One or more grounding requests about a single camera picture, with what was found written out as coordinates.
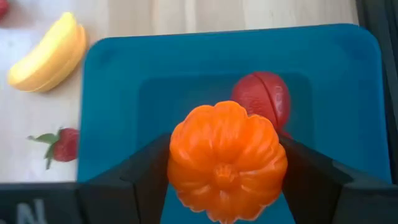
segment orange plastic fruit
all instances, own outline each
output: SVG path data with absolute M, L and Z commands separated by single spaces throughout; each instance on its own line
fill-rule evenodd
M 255 220 L 278 198 L 286 168 L 271 122 L 233 101 L 195 108 L 171 137 L 169 181 L 184 206 L 213 222 Z

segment toy banana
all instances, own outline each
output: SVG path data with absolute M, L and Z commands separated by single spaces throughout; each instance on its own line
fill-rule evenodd
M 22 91 L 48 91 L 62 82 L 86 49 L 84 28 L 65 12 L 38 46 L 9 71 L 8 83 Z

